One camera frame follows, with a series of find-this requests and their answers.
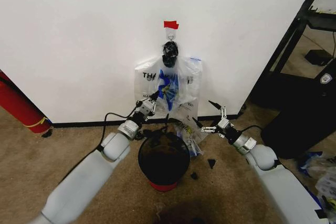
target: red tape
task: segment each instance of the red tape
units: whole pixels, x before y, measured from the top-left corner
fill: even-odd
[[[163,22],[163,27],[164,28],[172,28],[172,29],[178,29],[179,27],[179,24],[176,23],[176,20],[175,21],[164,21]]]

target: red bin base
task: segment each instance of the red bin base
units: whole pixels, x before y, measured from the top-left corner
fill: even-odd
[[[167,185],[167,186],[160,186],[157,184],[154,184],[153,182],[149,181],[149,184],[156,190],[158,191],[170,191],[173,190],[176,186],[177,186],[177,182],[171,184],[171,185]]]

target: plastic wrapper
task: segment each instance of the plastic wrapper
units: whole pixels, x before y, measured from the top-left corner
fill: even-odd
[[[203,152],[198,146],[205,137],[206,133],[199,133],[199,131],[195,131],[192,127],[184,124],[183,122],[175,123],[174,128],[176,130],[176,134],[178,137],[183,139],[189,149],[190,157],[195,157],[198,154],[202,154]]]

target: plastic bag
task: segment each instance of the plastic bag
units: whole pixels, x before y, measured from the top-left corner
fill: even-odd
[[[156,111],[165,116],[198,99],[201,78],[201,60],[179,56],[175,66],[168,68],[161,57],[150,59],[135,68],[135,99],[142,100],[159,90]]]
[[[178,57],[173,68],[166,67],[162,58],[151,59],[135,68],[134,93],[142,100],[159,90],[156,114],[180,121],[177,134],[187,144],[190,155],[203,152],[200,143],[206,136],[192,118],[197,118],[198,95],[202,78],[202,62],[194,58]]]
[[[336,156],[324,152],[308,152],[299,160],[299,170],[318,179],[317,198],[329,223],[336,224]]]
[[[318,199],[329,223],[336,224],[336,173],[327,172],[315,187],[319,191]]]
[[[336,156],[325,152],[308,152],[299,159],[299,170],[319,179],[326,173],[336,173]]]

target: black box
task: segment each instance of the black box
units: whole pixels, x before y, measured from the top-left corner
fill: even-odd
[[[333,56],[325,50],[310,50],[305,59],[313,65],[325,66]]]

